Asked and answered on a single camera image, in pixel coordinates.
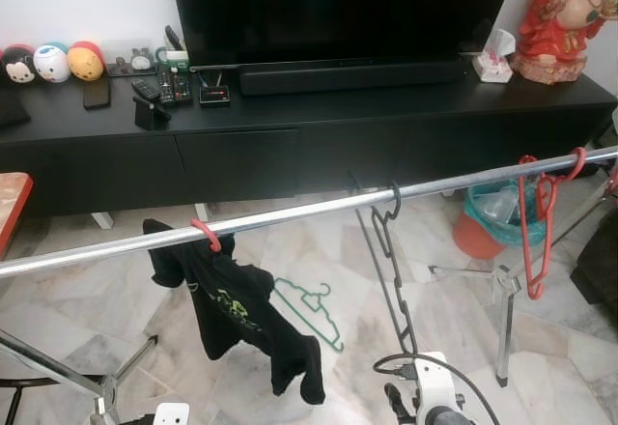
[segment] red statue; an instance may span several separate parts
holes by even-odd
[[[616,17],[616,0],[533,0],[512,67],[544,84],[576,80],[586,65],[586,40]]]

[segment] soundbar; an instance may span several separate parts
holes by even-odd
[[[242,93],[251,96],[451,82],[463,79],[468,69],[468,62],[459,56],[399,63],[272,63],[243,65],[239,78]]]

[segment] black t-shirt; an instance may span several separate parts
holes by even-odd
[[[146,219],[144,233],[170,230]],[[220,237],[221,252],[208,239],[150,250],[153,281],[176,288],[186,281],[191,292],[202,343],[210,359],[219,359],[239,340],[270,356],[272,391],[282,394],[292,379],[305,373],[300,395],[309,404],[324,400],[320,344],[304,336],[268,302],[272,275],[233,259],[234,236]]]

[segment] printed graphic on shirt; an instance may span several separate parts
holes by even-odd
[[[217,292],[219,296],[216,298],[216,302],[227,312],[228,316],[247,328],[262,331],[260,326],[248,319],[249,313],[239,301],[232,299],[225,290],[217,290]]]

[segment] television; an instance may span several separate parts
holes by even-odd
[[[177,0],[195,70],[451,59],[483,47],[502,2]]]

